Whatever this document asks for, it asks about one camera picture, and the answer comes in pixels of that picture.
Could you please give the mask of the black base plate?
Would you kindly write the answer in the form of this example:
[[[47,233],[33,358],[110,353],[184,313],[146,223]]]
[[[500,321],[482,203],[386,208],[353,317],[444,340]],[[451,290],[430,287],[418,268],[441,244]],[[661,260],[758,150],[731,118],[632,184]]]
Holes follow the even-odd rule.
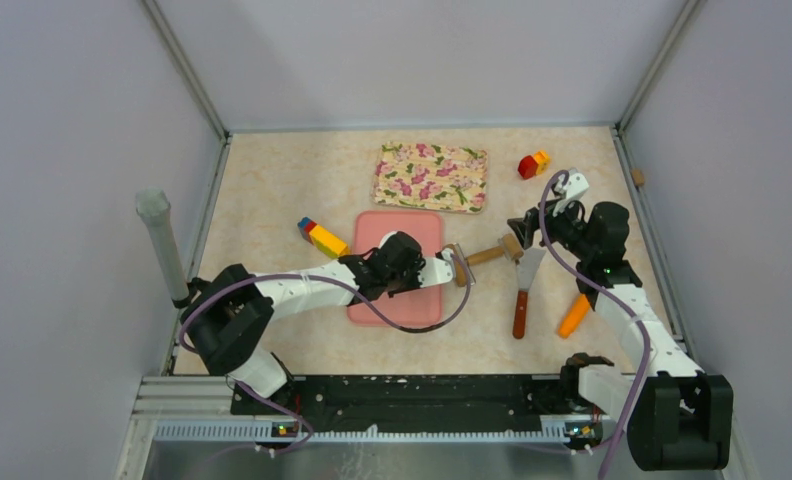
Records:
[[[556,416],[608,417],[557,374],[295,376],[271,400],[318,433],[520,433]]]

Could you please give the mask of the grey cylinder post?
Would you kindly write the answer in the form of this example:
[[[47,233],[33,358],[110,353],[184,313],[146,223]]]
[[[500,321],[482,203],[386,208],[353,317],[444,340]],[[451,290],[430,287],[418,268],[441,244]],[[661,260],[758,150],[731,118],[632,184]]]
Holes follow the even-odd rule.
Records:
[[[149,187],[135,195],[136,212],[147,228],[170,299],[176,309],[186,308],[190,289],[171,224],[171,203],[165,192]]]

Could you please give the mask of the metal scraper wooden handle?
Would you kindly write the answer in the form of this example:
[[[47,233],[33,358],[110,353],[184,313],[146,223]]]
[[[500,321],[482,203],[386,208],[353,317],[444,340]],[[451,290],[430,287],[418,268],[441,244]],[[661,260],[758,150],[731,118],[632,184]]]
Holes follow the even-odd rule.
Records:
[[[517,340],[522,339],[526,333],[529,291],[545,254],[544,249],[532,247],[525,250],[523,256],[516,261],[518,293],[512,335]]]

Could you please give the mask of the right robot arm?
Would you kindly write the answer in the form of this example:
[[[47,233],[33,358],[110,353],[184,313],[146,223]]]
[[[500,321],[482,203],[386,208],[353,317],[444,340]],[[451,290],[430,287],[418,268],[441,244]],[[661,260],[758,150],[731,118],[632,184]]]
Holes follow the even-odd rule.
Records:
[[[524,246],[559,244],[572,253],[579,291],[612,329],[636,364],[633,380],[604,361],[583,364],[558,385],[561,404],[584,412],[592,404],[624,430],[631,456],[644,471],[721,470],[728,465],[734,392],[676,343],[654,312],[642,281],[626,260],[628,209],[595,204],[588,217],[578,201],[554,213],[533,207],[507,224]]]

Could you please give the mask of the pink plastic tray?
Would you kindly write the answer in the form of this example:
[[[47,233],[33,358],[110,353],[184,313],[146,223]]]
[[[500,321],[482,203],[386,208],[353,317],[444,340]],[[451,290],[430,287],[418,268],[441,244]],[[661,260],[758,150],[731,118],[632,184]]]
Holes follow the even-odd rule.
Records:
[[[430,211],[365,211],[355,222],[353,254],[361,254],[377,247],[381,238],[390,231],[402,231],[414,238],[422,247],[424,256],[433,256],[443,247],[443,220]],[[420,328],[431,326],[442,319],[443,290],[440,286],[400,293],[390,298],[383,294],[372,302],[381,313],[396,324]]]

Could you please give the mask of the orange toy carrot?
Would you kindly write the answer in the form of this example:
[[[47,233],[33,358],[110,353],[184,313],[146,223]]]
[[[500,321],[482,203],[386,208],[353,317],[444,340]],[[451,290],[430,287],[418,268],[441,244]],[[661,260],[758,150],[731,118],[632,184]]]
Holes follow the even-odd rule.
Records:
[[[591,307],[587,296],[580,294],[560,322],[557,328],[558,336],[567,339],[576,331],[590,309]]]

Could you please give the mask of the wooden rolling pin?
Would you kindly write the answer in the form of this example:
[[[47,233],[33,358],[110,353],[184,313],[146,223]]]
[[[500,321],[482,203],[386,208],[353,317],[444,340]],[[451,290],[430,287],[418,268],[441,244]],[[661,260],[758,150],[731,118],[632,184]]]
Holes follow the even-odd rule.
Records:
[[[473,266],[487,263],[497,258],[504,257],[510,261],[519,261],[524,255],[524,249],[518,239],[513,234],[505,234],[498,239],[498,244],[494,247],[464,255],[462,249],[457,244],[447,244],[456,259],[454,265],[454,281],[458,287],[465,287],[475,283],[474,275],[471,271]]]

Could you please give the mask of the red orange toy block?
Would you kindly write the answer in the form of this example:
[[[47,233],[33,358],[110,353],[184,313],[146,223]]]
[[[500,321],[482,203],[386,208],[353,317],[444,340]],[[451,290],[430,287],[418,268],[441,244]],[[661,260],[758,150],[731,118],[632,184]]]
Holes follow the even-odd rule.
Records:
[[[543,151],[537,151],[524,156],[518,164],[517,172],[521,179],[528,180],[544,173],[551,164],[551,156]]]

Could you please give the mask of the white dough ball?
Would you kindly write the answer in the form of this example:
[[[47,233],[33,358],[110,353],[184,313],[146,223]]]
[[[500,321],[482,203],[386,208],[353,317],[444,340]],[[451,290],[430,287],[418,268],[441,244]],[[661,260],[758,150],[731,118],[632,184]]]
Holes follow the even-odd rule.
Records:
[[[396,234],[398,234],[398,233],[401,233],[401,232],[394,230],[394,231],[390,231],[390,232],[388,232],[387,234],[385,234],[385,235],[384,235],[384,236],[381,238],[381,241],[380,241],[380,243],[379,243],[379,245],[378,245],[378,246],[379,246],[379,248],[382,248],[382,247],[384,247],[384,245],[385,245],[385,244],[386,244],[386,243],[389,241],[389,239],[390,239],[390,238],[392,238],[393,236],[395,236],[395,235],[396,235]]]

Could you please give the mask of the floral yellow tray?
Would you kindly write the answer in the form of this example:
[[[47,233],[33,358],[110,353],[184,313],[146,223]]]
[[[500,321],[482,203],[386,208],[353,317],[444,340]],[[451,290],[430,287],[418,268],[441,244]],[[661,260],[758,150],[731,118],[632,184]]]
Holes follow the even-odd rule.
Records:
[[[478,214],[487,202],[489,156],[482,149],[388,142],[379,150],[372,200],[383,206]]]

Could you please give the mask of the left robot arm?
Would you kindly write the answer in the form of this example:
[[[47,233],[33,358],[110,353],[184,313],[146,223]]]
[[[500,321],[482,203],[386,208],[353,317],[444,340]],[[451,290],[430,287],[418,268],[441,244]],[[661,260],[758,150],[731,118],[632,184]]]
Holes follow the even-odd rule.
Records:
[[[199,282],[197,297],[183,313],[179,344],[197,354],[210,374],[248,387],[264,410],[280,413],[291,404],[293,388],[283,364],[259,345],[270,324],[310,310],[365,304],[396,330],[430,332],[397,323],[374,301],[452,283],[465,269],[456,248],[426,256],[403,231],[389,233],[362,254],[309,269],[256,274],[234,264],[213,281]]]

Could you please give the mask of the yellow multicolour toy block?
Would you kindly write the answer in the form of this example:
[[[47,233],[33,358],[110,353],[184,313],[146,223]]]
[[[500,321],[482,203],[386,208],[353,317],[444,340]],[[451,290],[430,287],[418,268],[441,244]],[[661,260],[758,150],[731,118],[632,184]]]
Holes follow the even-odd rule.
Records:
[[[331,259],[351,253],[349,245],[309,217],[302,217],[297,223],[302,238]]]

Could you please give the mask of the small wooden wall knob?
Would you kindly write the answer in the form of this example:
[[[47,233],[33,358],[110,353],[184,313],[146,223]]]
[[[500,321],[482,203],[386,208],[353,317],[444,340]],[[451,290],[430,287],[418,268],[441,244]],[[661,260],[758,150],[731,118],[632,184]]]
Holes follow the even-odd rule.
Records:
[[[643,171],[639,168],[632,168],[630,171],[633,185],[636,188],[640,188],[645,184],[645,175]]]

